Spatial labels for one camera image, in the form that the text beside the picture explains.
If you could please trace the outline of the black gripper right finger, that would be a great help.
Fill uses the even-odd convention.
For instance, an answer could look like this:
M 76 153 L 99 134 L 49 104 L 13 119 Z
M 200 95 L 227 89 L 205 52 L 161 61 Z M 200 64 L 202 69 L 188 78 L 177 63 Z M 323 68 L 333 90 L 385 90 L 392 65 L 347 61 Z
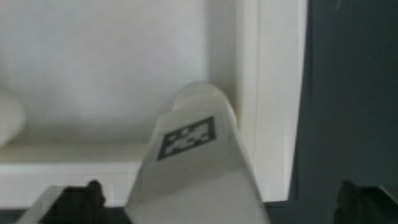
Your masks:
M 398 186 L 340 183 L 333 224 L 398 224 Z

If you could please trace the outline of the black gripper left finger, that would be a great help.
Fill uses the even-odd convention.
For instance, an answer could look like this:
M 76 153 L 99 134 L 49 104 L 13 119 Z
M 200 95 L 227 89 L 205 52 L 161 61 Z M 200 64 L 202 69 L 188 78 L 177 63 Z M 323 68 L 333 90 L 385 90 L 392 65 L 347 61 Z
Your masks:
M 45 189 L 15 224 L 131 224 L 120 208 L 104 206 L 97 181 Z

